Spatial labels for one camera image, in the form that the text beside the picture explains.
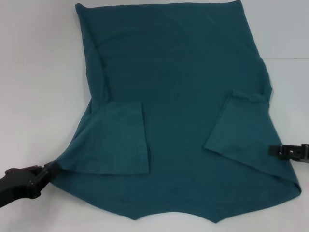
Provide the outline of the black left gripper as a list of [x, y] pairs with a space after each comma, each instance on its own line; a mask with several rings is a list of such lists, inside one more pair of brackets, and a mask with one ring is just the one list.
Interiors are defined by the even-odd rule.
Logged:
[[5, 171], [5, 176], [0, 179], [0, 206], [4, 207], [22, 198], [38, 198], [58, 174], [59, 165], [56, 162]]

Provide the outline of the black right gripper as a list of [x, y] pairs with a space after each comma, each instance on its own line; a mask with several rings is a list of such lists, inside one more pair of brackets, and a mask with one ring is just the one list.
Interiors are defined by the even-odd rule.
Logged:
[[301, 160], [301, 162], [309, 164], [309, 145], [302, 144], [295, 145], [270, 145], [268, 147], [268, 154], [280, 159]]

